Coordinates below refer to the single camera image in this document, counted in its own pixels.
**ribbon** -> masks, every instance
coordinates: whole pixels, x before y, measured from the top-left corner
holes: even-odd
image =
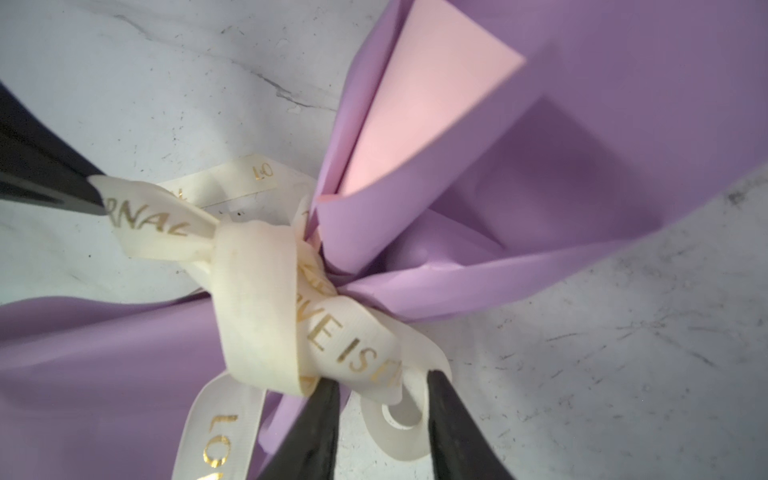
[[[234,223],[154,184],[89,181],[128,256],[177,261],[213,298],[227,371],[190,410],[174,480],[245,478],[265,391],[309,396],[320,377],[362,396],[366,428],[385,453],[429,453],[426,373],[450,377],[448,360],[412,327],[336,292],[303,239],[307,198],[291,226]]]

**purple wrapping paper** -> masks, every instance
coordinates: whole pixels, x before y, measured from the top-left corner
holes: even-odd
[[[410,6],[389,4],[349,70],[316,197],[344,293],[406,320],[517,300],[768,157],[764,0],[453,3],[528,63],[411,161],[338,198]],[[188,409],[224,368],[209,299],[38,299],[0,307],[0,321],[3,475],[170,476]],[[262,445],[295,418],[274,417],[277,401]]]

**folded purple paper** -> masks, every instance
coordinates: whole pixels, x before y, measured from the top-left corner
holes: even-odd
[[[764,0],[453,3],[527,62],[413,159],[339,197],[409,11],[390,2],[349,70],[316,196],[344,293],[407,320],[518,300],[768,157]],[[206,298],[28,300],[0,307],[0,342],[0,469],[14,479],[169,478],[190,405],[224,368]],[[261,445],[295,418],[270,417],[276,402]]]

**marble countertop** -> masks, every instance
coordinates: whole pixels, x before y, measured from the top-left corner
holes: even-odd
[[[109,174],[159,182],[261,153],[316,177],[346,69],[385,0],[5,0],[0,78]],[[0,203],[0,303],[194,290],[104,219]],[[419,328],[521,480],[768,471],[768,170],[538,295]],[[393,461],[351,401],[337,478]]]

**marble surface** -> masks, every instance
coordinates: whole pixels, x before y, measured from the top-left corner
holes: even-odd
[[[254,152],[316,176],[346,68],[384,0],[4,0],[0,78],[109,174]],[[529,300],[419,328],[521,480],[764,478],[768,170]],[[0,303],[195,288],[128,260],[104,219],[0,203]],[[357,401],[337,478],[432,477],[381,454]]]

